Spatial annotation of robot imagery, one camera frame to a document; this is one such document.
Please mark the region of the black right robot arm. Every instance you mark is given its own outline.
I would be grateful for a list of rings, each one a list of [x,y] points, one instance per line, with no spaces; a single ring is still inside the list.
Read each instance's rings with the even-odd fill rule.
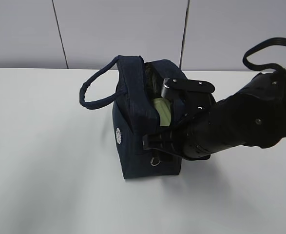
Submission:
[[[239,145],[266,149],[286,137],[286,70],[258,73],[228,98],[215,101],[206,81],[167,78],[162,96],[185,101],[176,125],[145,135],[143,148],[181,157],[207,159]]]

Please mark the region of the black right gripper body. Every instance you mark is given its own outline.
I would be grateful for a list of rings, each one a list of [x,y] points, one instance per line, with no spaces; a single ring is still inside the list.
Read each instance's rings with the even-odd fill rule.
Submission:
[[[142,137],[143,149],[152,150],[161,162],[173,162],[182,158],[176,146],[177,142],[172,129],[162,129],[158,133],[146,134]]]

